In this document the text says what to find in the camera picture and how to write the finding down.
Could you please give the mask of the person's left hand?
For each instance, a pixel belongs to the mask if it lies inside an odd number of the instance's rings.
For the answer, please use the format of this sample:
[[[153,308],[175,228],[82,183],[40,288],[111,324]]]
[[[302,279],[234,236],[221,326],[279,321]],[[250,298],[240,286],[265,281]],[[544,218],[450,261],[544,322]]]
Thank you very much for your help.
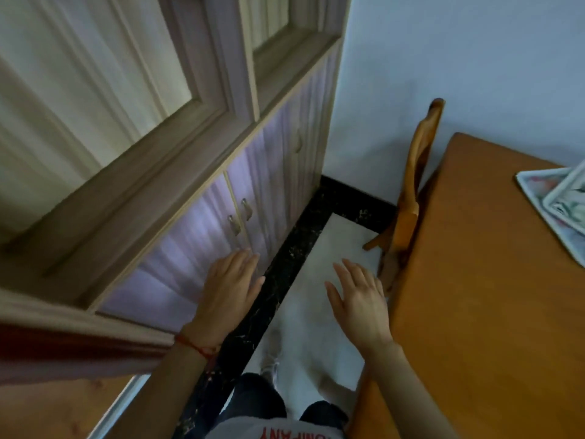
[[[195,316],[180,334],[194,347],[218,350],[243,321],[251,307],[246,294],[255,277],[260,255],[239,249],[217,259],[208,271]]]

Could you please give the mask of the dark blue jeans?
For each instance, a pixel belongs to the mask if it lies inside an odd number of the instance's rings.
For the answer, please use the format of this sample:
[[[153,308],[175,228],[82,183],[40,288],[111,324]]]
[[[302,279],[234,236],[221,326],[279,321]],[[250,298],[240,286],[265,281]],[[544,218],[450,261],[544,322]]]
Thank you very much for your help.
[[[237,417],[286,419],[287,410],[272,381],[256,373],[244,373],[239,377],[227,407],[218,416],[215,427]],[[342,430],[349,418],[340,407],[326,400],[319,400],[304,410],[300,420]]]

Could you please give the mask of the person's right forearm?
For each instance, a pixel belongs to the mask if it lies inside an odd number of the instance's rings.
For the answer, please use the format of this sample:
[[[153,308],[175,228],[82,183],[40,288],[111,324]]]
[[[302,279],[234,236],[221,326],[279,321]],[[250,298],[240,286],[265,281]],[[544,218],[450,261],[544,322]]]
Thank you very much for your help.
[[[459,439],[402,347],[394,341],[387,342],[368,351],[364,359],[401,439]]]

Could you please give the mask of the wooden chair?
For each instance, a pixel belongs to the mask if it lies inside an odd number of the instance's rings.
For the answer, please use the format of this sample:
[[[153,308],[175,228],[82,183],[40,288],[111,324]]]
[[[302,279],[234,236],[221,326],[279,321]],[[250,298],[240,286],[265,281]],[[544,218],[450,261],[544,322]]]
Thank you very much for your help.
[[[444,99],[433,99],[426,117],[417,125],[408,149],[396,213],[390,225],[362,247],[365,251],[374,248],[382,250],[377,276],[386,297],[391,295],[392,288],[397,284],[413,243],[420,217],[420,182],[444,107]]]

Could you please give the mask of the white shoe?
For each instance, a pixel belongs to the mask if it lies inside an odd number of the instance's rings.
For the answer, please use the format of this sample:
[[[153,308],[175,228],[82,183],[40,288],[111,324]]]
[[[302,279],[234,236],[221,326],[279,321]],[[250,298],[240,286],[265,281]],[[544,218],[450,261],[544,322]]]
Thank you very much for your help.
[[[274,355],[264,355],[260,362],[259,375],[273,388],[277,386],[279,364],[279,357]]]

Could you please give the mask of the wooden cabinet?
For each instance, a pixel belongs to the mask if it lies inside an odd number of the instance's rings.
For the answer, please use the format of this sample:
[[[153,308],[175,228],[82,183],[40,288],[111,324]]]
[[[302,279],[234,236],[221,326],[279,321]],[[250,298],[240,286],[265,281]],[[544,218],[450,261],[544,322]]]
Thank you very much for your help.
[[[0,0],[0,386],[148,373],[211,263],[264,273],[318,184],[350,4]]]

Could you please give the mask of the floral patterned mat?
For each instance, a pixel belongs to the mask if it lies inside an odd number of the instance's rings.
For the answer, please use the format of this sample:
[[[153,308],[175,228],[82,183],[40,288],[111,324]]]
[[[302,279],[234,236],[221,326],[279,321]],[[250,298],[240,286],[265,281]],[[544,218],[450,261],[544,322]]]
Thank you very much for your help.
[[[516,173],[516,183],[540,217],[565,247],[570,256],[585,268],[585,235],[545,210],[543,200],[573,170],[562,167],[545,170],[528,170]]]

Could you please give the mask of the white floral tray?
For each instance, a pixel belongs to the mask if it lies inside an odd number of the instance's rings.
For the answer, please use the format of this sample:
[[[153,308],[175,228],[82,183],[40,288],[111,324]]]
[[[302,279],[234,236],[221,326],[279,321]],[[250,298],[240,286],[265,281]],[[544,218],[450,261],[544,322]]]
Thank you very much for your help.
[[[542,201],[545,210],[585,235],[585,159]]]

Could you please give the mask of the white shirt with red print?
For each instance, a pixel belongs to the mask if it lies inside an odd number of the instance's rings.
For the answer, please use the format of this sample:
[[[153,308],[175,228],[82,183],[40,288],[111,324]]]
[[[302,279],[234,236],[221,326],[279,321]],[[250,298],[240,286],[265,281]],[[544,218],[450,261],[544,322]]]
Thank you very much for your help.
[[[345,436],[338,428],[300,420],[240,416],[219,423],[204,439],[345,439]]]

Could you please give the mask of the person's right hand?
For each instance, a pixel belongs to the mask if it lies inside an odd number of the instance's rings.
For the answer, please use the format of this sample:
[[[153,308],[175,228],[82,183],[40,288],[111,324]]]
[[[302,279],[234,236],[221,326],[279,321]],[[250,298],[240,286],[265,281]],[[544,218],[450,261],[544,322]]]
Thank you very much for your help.
[[[392,343],[383,286],[372,272],[349,259],[334,263],[340,282],[344,318],[335,318],[365,361]]]

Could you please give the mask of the person's left forearm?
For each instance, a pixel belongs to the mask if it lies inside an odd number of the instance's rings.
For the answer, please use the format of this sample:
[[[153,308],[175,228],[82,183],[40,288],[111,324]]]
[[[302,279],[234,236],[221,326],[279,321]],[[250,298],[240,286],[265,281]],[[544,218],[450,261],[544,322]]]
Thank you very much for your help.
[[[220,348],[204,351],[176,335],[169,352],[105,439],[172,439],[190,394]]]

